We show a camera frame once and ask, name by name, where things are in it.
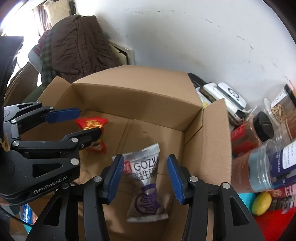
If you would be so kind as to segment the small red snack packet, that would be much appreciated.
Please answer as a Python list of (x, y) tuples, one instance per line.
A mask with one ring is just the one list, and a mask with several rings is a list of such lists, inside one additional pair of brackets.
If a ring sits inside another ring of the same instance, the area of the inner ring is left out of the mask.
[(103, 141), (103, 132), (104, 126), (108, 123), (108, 119), (101, 117), (78, 118), (75, 122), (89, 137), (86, 144), (81, 145), (82, 149), (105, 154), (106, 145)]

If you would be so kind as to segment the silver purple snack packet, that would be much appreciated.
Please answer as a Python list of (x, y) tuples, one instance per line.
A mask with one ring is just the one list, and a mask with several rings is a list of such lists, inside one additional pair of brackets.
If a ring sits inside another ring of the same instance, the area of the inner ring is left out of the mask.
[(158, 143), (137, 152), (122, 154), (123, 173), (128, 175), (135, 185), (132, 202), (127, 212), (127, 222), (155, 222), (169, 217), (156, 187), (159, 154)]

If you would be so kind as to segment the blue white tablet tube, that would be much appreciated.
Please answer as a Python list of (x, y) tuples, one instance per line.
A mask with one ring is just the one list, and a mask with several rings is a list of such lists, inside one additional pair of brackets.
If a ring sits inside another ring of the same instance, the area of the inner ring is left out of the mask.
[(30, 208), (29, 204), (24, 204), (22, 206), (22, 214), (21, 214), (22, 221), (33, 225), (36, 221), (36, 216), (33, 210)]

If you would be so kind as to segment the grey office chair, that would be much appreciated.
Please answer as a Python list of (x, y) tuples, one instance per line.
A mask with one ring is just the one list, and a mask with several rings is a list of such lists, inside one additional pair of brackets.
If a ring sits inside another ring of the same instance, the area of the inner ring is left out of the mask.
[(40, 59), (40, 56), (31, 49), (28, 54), (29, 62), (34, 66), (34, 68), (41, 74), (43, 63)]

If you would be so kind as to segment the open cardboard box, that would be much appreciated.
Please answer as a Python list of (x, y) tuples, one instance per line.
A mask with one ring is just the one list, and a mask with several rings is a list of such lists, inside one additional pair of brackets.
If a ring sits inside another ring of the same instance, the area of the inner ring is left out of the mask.
[(126, 220), (134, 185), (122, 175), (111, 204), (103, 207), (111, 240), (181, 240), (188, 207), (175, 199), (167, 158), (206, 183), (231, 179), (231, 141), (224, 101), (204, 108), (184, 72), (125, 65), (69, 83), (55, 77), (39, 97), (44, 106), (79, 108), (83, 118), (107, 118), (106, 153), (80, 151), (80, 176), (85, 183), (111, 165), (112, 157), (159, 144), (157, 190), (169, 217), (130, 223)]

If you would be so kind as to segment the green plaid shirt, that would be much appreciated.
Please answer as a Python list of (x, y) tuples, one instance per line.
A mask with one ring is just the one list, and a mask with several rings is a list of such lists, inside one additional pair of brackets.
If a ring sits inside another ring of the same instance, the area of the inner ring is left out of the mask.
[(57, 76), (57, 72), (53, 69), (52, 40), (53, 31), (50, 30), (46, 36), (40, 55), (40, 59), (42, 61), (41, 76), (43, 89), (45, 89)]

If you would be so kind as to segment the brown jacket on chair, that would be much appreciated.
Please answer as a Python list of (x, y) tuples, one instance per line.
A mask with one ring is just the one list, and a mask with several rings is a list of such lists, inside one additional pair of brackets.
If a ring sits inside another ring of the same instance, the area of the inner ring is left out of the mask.
[(69, 83), (117, 66), (95, 16), (66, 17), (50, 33), (52, 68)]

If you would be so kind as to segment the brown powder jar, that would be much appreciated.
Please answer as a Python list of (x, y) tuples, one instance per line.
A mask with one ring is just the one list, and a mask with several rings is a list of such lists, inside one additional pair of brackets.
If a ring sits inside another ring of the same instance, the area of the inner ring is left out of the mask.
[(232, 160), (231, 185), (237, 193), (260, 191), (258, 154), (254, 149)]

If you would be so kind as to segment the teal bubble table mat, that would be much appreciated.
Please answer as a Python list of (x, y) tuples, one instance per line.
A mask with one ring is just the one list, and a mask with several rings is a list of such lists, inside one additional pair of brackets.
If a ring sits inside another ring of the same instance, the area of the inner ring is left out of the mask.
[(256, 194), (255, 193), (240, 193), (238, 194), (243, 203), (246, 205), (249, 211), (251, 211), (253, 202), (256, 199)]

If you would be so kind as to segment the white router device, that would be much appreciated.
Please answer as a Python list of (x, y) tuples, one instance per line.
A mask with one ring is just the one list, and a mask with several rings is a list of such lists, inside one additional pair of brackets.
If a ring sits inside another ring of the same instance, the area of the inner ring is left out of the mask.
[(240, 125), (245, 116), (249, 113), (247, 110), (247, 102), (232, 87), (224, 82), (215, 84), (207, 83), (201, 87), (201, 92), (211, 102), (224, 99), (230, 120), (233, 125)]

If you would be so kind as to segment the black lidded spice jar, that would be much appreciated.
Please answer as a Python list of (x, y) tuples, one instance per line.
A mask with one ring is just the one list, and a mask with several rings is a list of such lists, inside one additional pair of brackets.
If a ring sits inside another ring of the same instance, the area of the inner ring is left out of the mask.
[(248, 121), (231, 132), (232, 154), (234, 157), (240, 156), (259, 147), (273, 136), (271, 120), (266, 113), (260, 111), (256, 115), (251, 115)]

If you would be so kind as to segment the yellow green lemon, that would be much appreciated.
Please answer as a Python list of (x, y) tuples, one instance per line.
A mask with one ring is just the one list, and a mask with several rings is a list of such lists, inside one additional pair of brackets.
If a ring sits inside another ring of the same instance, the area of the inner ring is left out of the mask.
[(261, 192), (253, 202), (251, 212), (256, 216), (260, 216), (267, 212), (267, 210), (271, 206), (271, 203), (272, 196), (270, 195), (270, 193)]

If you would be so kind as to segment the dark blue label jar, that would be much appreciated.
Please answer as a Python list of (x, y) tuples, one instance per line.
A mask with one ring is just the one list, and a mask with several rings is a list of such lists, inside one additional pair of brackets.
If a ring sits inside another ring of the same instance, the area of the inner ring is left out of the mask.
[(295, 142), (280, 149), (274, 140), (267, 140), (252, 150), (248, 177), (252, 192), (295, 184)]

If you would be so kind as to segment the red plastic canister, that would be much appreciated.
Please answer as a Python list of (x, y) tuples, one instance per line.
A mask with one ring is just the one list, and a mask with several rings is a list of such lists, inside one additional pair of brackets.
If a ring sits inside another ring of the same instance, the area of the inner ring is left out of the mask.
[(265, 240), (278, 240), (295, 216), (295, 207), (282, 210), (267, 211), (254, 216)]

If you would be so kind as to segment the clear jar with nuts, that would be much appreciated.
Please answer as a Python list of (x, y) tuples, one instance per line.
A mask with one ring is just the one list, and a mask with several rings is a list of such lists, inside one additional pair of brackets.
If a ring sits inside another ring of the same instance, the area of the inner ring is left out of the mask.
[(295, 85), (289, 81), (273, 101), (262, 102), (263, 111), (276, 129), (295, 110)]

